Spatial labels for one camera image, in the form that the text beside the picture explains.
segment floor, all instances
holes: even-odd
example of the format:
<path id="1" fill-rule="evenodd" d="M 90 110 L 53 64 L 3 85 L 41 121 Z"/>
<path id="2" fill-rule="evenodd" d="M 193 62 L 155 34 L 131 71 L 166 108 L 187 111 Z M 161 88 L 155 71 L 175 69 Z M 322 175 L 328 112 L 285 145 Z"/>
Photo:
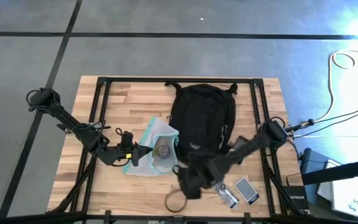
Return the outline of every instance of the floor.
<path id="1" fill-rule="evenodd" d="M 67 29 L 76 3 L 78 17 Z M 80 32 L 261 35 L 75 37 Z M 0 0 L 0 206 L 33 122 L 25 102 L 29 90 L 53 84 L 71 111 L 81 75 L 275 77 L 290 124 L 298 124 L 327 110 L 328 58 L 340 49 L 358 50 L 358 0 Z M 332 72 L 330 115 L 357 110 L 358 68 Z M 9 216 L 45 211 L 64 139 L 56 123 L 43 116 Z M 319 134 L 358 135 L 358 118 Z M 310 147 L 339 162 L 358 161 L 358 138 L 295 143 L 300 152 Z"/>

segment backpack handle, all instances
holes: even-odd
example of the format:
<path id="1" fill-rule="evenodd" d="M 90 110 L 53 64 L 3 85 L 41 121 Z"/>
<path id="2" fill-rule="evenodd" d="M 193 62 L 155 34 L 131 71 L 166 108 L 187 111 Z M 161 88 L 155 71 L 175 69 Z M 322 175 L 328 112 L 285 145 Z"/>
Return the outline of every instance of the backpack handle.
<path id="1" fill-rule="evenodd" d="M 237 83 L 233 83 L 230 88 L 228 90 L 225 90 L 226 92 L 228 93 L 231 93 L 231 94 L 237 94 L 237 90 L 238 90 L 238 86 L 237 86 Z"/>
<path id="2" fill-rule="evenodd" d="M 165 82 L 164 85 L 165 85 L 165 86 L 172 85 L 173 87 L 175 87 L 175 89 L 177 89 L 177 94 L 178 94 L 179 91 L 181 90 L 181 86 L 180 86 L 177 82 L 167 81 L 167 82 Z"/>

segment butcher block tabletop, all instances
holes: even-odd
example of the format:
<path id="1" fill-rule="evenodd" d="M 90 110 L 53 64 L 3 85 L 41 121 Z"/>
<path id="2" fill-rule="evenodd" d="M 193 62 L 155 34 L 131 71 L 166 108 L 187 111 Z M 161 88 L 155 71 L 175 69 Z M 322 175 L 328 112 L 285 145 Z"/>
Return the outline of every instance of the butcher block tabletop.
<path id="1" fill-rule="evenodd" d="M 80 122 L 88 122 L 97 79 L 97 76 L 82 76 L 81 78 L 71 113 Z M 277 78 L 264 78 L 263 80 L 270 117 L 279 116 L 287 122 L 287 112 L 285 111 L 279 80 Z M 179 84 L 181 86 L 188 86 L 195 83 Z M 223 90 L 228 89 L 231 85 L 231 83 L 210 84 Z M 100 111 L 101 99 L 104 93 L 103 88 L 100 91 L 96 114 L 99 114 Z M 263 122 L 264 115 L 260 92 L 258 89 L 256 90 L 259 113 Z M 250 139 L 256 134 L 250 85 L 248 83 L 238 83 L 237 95 L 233 96 L 236 100 L 237 111 L 236 124 L 231 135 L 231 141 L 234 142 L 239 135 Z M 174 99 L 175 88 L 164 86 L 162 82 L 113 82 L 109 90 L 105 115 L 106 126 L 111 126 L 112 128 L 103 131 L 103 134 L 111 141 L 109 145 L 115 146 L 120 141 L 120 136 L 114 131 L 116 128 L 132 132 L 134 141 L 139 142 L 153 116 L 159 117 L 168 123 L 167 118 L 170 115 Z M 53 183 L 48 210 L 55 208 L 74 186 L 82 148 L 81 143 L 76 139 L 74 134 L 67 134 L 55 182 Z M 285 183 L 287 175 L 300 172 L 296 152 L 291 144 L 286 143 L 282 146 L 277 151 L 277 157 L 283 183 Z M 245 177 L 260 195 L 260 198 L 252 205 L 249 205 L 234 187 L 234 184 L 242 177 Z M 289 176 L 289 179 L 291 185 L 303 185 L 300 175 Z M 179 188 L 175 174 L 170 173 L 156 177 L 125 175 L 122 172 L 122 167 L 106 166 L 98 159 L 93 178 L 88 214 L 102 215 L 106 210 L 111 210 L 114 215 L 243 217 L 244 212 L 249 212 L 252 217 L 269 216 L 259 151 L 245 158 L 241 165 L 232 166 L 229 173 L 225 176 L 224 183 L 240 199 L 239 204 L 235 208 L 230 209 L 213 189 L 202 189 L 201 199 L 189 200 L 186 208 L 177 214 L 169 212 L 164 206 L 165 196 L 172 190 Z M 273 184 L 272 190 L 275 211 L 280 213 L 278 194 Z M 84 193 L 85 184 L 80 191 L 77 210 L 81 210 Z M 176 194 L 170 198 L 169 206 L 179 208 L 183 205 L 183 202 L 184 196 L 181 193 Z"/>

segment clear plastic bag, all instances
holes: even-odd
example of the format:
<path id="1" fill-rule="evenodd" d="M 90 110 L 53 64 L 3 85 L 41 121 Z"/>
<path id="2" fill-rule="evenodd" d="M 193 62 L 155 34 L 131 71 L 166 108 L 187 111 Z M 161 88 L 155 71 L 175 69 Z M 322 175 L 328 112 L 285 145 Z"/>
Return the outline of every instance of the clear plastic bag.
<path id="1" fill-rule="evenodd" d="M 159 118 L 153 117 L 145 130 L 139 144 L 152 147 L 153 151 L 139 159 L 139 166 L 131 162 L 124 166 L 124 173 L 129 175 L 156 176 L 172 171 L 178 164 L 174 145 L 177 144 L 179 132 Z"/>

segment plastic bag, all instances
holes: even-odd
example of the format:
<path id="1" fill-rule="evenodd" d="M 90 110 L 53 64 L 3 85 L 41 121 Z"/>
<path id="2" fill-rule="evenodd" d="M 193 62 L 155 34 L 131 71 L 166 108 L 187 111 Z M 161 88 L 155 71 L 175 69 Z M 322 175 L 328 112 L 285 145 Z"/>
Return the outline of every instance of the plastic bag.
<path id="1" fill-rule="evenodd" d="M 124 166 L 124 173 L 129 175 L 156 176 L 172 171 L 178 164 L 174 144 L 178 142 L 179 132 L 161 119 L 153 117 L 145 130 L 139 144 L 152 147 L 153 151 L 139 159 L 139 166 L 131 162 Z"/>

